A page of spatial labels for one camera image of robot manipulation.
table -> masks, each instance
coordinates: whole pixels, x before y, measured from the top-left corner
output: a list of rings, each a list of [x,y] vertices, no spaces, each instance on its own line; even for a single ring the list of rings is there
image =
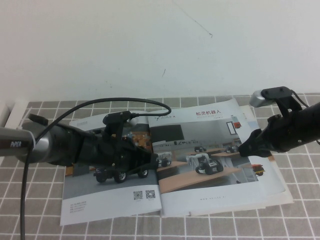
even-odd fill
[[[224,151],[225,148],[223,147],[218,147],[218,148],[211,148],[211,149],[207,149],[206,151],[191,151],[191,152],[187,152],[185,155],[186,156],[192,156],[192,155],[197,155],[197,154],[210,154],[210,153],[215,153],[215,152],[219,152],[219,151]]]
[[[157,172],[160,172],[160,171],[165,171],[165,170],[168,170],[168,169],[172,169],[172,168],[176,168],[176,167],[179,167],[179,166],[184,166],[184,165],[187,165],[186,162],[182,162],[182,161],[172,161],[171,164],[169,166],[161,166],[161,167],[158,167],[157,168]]]
[[[222,176],[234,174],[240,172],[241,169],[234,167],[225,167],[222,172],[218,172],[212,175],[199,174],[196,171],[189,171],[186,173],[170,176],[159,180],[160,193],[170,193],[176,190],[181,190],[185,187],[191,187],[193,185],[211,181]]]
[[[320,101],[320,93],[299,94],[307,103]],[[159,98],[173,108],[192,107],[225,101],[232,96]],[[240,105],[248,105],[250,96],[235,96]],[[32,113],[49,122],[81,101],[31,102]],[[119,102],[95,104],[80,109],[63,120],[124,110],[158,110],[148,104],[132,106]],[[267,106],[253,110],[259,126],[279,112]],[[316,143],[298,147],[289,153],[275,154],[294,204],[266,209],[225,212],[199,217],[160,218],[159,212],[120,217],[70,226],[59,226],[64,169],[46,163],[32,164],[26,199],[27,240],[310,240],[320,238],[320,147]],[[12,157],[0,164],[0,239],[19,239],[20,182],[23,165]]]

gray checkered surface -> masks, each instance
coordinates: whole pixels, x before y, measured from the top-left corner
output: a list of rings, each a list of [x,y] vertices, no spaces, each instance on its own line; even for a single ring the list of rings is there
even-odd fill
[[[299,94],[309,105],[320,93]],[[248,105],[250,96],[153,98],[175,108],[222,102],[235,98]],[[84,101],[30,102],[30,113],[52,122]],[[155,111],[140,102],[97,103],[79,109],[62,122],[125,110]],[[259,126],[279,114],[276,105],[253,109]],[[31,164],[26,195],[27,240],[320,240],[320,146],[315,142],[274,154],[294,198],[293,204],[266,209],[225,212],[197,217],[161,218],[159,212],[60,226],[65,169],[47,163]],[[0,166],[0,240],[20,239],[19,211],[23,163],[6,157]]]

open booklet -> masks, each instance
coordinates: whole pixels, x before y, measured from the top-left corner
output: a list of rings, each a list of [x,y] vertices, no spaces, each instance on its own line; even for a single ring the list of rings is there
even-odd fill
[[[103,129],[104,117],[70,125],[84,131]],[[61,225],[158,210],[163,217],[196,216],[292,202],[272,158],[240,157],[239,145],[257,128],[250,107],[241,109],[229,100],[173,109],[162,117],[138,117],[136,122],[123,135],[137,146],[153,147],[158,169],[117,183],[94,166],[66,168]]]

